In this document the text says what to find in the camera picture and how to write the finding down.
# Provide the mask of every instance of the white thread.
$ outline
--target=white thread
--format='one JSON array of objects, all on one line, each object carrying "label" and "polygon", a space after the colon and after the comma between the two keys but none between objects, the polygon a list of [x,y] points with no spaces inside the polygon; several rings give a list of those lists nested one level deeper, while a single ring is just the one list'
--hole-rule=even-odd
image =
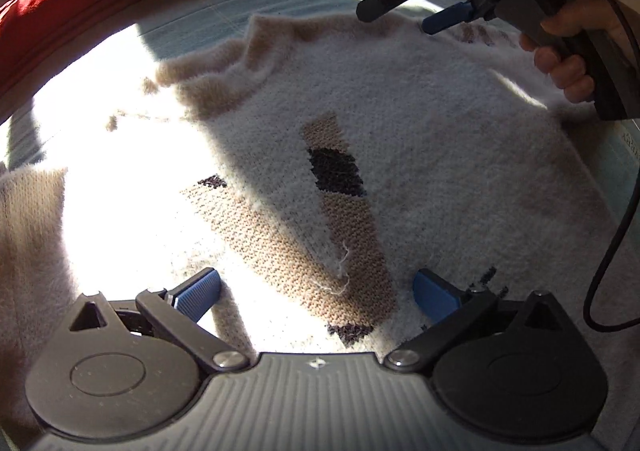
[{"label": "white thread", "polygon": [[344,241],[342,242],[342,247],[345,249],[346,254],[344,254],[344,257],[338,262],[338,279],[342,279],[343,277],[347,278],[347,283],[344,284],[344,287],[340,288],[339,291],[334,292],[334,290],[331,287],[327,287],[325,285],[321,285],[315,279],[313,279],[313,278],[311,279],[311,283],[316,285],[316,287],[318,287],[320,290],[327,291],[329,294],[331,294],[333,296],[341,296],[342,294],[344,294],[344,291],[347,290],[347,287],[349,286],[349,282],[351,280],[351,278],[349,277],[349,274],[347,273],[347,271],[345,271],[344,268],[342,267],[342,264],[345,261],[347,261],[347,258],[349,257],[349,254],[350,254],[351,251],[347,247],[347,244],[344,243]]}]

